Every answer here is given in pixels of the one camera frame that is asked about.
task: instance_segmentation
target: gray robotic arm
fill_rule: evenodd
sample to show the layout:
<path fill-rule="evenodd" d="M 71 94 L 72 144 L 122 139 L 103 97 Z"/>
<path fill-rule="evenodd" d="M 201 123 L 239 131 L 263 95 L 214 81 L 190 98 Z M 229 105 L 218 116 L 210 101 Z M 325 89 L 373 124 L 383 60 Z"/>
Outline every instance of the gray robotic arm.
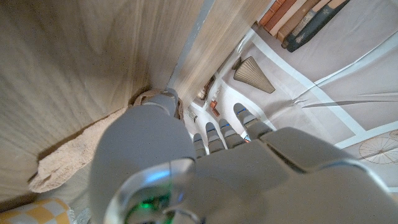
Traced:
<path fill-rule="evenodd" d="M 93 159 L 96 223 L 395 223 L 398 206 L 371 170 L 293 128 L 272 131 L 243 105 L 202 137 L 174 118 L 174 90 L 126 111 Z"/>

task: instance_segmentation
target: cloth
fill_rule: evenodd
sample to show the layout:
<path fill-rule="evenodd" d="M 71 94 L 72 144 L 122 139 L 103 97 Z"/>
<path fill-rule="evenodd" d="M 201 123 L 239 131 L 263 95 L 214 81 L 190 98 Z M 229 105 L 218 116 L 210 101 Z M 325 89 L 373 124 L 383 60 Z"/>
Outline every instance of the cloth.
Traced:
<path fill-rule="evenodd" d="M 58 198 L 39 200 L 10 211 L 0 213 L 0 223 L 72 223 L 73 213 Z"/>
<path fill-rule="evenodd" d="M 53 153 L 40 160 L 37 174 L 29 183 L 29 190 L 42 193 L 64 184 L 73 174 L 93 159 L 97 144 L 110 124 L 118 119 L 128 108 L 139 106 L 160 92 L 161 90 L 153 89 L 142 93 L 136 98 L 133 105 L 124 107 L 97 121 L 86 128 L 81 135 L 66 142 Z M 175 117 L 183 121 L 181 99 L 178 99 Z"/>

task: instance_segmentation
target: book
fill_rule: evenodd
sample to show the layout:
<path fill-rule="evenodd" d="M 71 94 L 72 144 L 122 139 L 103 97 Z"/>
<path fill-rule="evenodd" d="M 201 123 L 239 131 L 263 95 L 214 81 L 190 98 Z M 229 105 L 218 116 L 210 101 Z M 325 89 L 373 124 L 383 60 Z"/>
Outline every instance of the book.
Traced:
<path fill-rule="evenodd" d="M 269 31 L 273 36 L 278 34 L 278 30 L 300 9 L 307 0 L 296 0 L 290 9 L 279 19 L 274 27 Z"/>
<path fill-rule="evenodd" d="M 330 0 L 321 0 L 320 2 L 318 2 L 318 4 L 312 7 L 312 9 L 309 10 L 303 17 L 303 19 L 297 24 L 294 30 L 285 38 L 282 43 L 282 47 L 286 48 L 290 42 L 293 42 L 297 34 L 299 34 L 299 32 L 305 27 L 305 25 L 307 25 L 308 22 L 310 22 L 311 19 L 317 14 L 317 12 L 329 2 Z"/>
<path fill-rule="evenodd" d="M 264 29 L 266 31 L 270 31 L 275 24 L 279 21 L 282 16 L 290 9 L 290 7 L 293 6 L 293 4 L 296 2 L 296 0 L 286 0 L 278 9 L 278 11 L 275 12 L 275 14 L 269 19 L 267 24 L 264 26 Z"/>
<path fill-rule="evenodd" d="M 287 50 L 293 52 L 312 39 L 347 3 L 349 0 L 331 0 L 323 6 L 311 21 L 298 33 Z"/>
<path fill-rule="evenodd" d="M 276 0 L 268 9 L 268 11 L 264 14 L 264 16 L 260 19 L 259 25 L 264 27 L 284 2 L 285 0 Z"/>
<path fill-rule="evenodd" d="M 285 37 L 293 31 L 293 29 L 299 24 L 299 22 L 304 18 L 306 13 L 311 10 L 320 0 L 308 0 L 306 1 L 300 9 L 283 25 L 277 34 L 279 41 L 283 42 Z"/>

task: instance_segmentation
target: yellow checkered fabric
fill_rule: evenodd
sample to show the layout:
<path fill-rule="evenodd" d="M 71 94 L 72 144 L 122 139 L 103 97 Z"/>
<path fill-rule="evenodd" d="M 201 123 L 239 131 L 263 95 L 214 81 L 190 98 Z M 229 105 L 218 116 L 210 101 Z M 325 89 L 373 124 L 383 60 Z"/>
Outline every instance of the yellow checkered fabric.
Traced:
<path fill-rule="evenodd" d="M 0 213 L 0 223 L 67 224 L 72 223 L 69 210 L 60 199 L 50 198 Z"/>

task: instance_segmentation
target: wood grain surface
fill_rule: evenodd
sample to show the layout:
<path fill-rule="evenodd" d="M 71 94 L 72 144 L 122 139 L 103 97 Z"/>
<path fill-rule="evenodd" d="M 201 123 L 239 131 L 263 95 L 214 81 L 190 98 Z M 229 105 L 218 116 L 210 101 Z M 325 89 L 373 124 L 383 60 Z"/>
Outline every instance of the wood grain surface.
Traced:
<path fill-rule="evenodd" d="M 1 1 L 0 202 L 21 202 L 44 151 L 164 88 L 202 4 Z"/>
<path fill-rule="evenodd" d="M 271 0 L 216 0 L 182 66 L 174 88 L 187 107 Z"/>

